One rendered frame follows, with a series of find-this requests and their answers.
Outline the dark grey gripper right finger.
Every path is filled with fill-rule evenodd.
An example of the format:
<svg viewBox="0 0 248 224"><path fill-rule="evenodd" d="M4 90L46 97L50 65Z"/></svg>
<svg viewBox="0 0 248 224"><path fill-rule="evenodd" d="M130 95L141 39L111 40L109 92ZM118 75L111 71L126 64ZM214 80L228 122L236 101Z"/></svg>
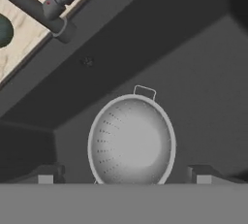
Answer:
<svg viewBox="0 0 248 224"><path fill-rule="evenodd" d="M246 181L223 176L217 170L207 165L190 165L187 169L187 176L191 183L195 184L245 184Z"/></svg>

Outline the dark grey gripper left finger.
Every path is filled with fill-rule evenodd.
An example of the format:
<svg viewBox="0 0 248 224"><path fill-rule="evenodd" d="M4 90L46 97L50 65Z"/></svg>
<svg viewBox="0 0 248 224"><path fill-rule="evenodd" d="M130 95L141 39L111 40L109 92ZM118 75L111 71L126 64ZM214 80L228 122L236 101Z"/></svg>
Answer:
<svg viewBox="0 0 248 224"><path fill-rule="evenodd" d="M65 182L65 167L59 164L39 166L28 175L8 180L8 183L16 184L55 184Z"/></svg>

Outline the grey metal colander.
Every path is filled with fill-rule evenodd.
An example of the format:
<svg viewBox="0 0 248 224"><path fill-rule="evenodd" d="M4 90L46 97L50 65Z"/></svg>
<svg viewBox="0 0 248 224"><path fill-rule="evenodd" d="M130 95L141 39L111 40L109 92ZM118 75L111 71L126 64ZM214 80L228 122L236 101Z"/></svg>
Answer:
<svg viewBox="0 0 248 224"><path fill-rule="evenodd" d="M88 135L87 156L97 184L164 184L176 155L171 120L157 104L133 91L109 101Z"/></svg>

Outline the dark grey sink basin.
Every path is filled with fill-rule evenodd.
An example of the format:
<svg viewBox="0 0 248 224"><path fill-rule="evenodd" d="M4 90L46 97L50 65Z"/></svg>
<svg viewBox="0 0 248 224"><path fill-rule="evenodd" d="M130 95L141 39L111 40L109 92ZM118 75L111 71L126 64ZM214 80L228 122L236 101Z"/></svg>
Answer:
<svg viewBox="0 0 248 224"><path fill-rule="evenodd" d="M46 40L0 89L0 183L57 168L93 181L87 136L100 109L154 97L191 165L248 180L248 0L87 0L68 44Z"/></svg>

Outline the dark grey sink faucet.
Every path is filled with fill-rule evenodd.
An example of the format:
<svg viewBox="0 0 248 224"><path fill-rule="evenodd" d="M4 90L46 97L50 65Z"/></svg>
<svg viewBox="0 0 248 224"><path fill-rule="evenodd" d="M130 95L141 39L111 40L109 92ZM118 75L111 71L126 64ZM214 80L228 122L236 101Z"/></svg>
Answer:
<svg viewBox="0 0 248 224"><path fill-rule="evenodd" d="M75 0L45 0L43 3L39 0L9 1L46 27L61 43L67 44L73 39L77 27L66 17L60 16Z"/></svg>

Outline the dark green round fruit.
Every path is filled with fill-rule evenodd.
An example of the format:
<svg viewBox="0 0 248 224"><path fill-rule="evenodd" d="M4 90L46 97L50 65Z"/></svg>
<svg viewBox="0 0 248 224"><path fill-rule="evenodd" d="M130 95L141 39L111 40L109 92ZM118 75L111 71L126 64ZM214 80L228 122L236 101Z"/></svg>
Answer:
<svg viewBox="0 0 248 224"><path fill-rule="evenodd" d="M14 28L10 20L0 14L0 48L6 47L13 39Z"/></svg>

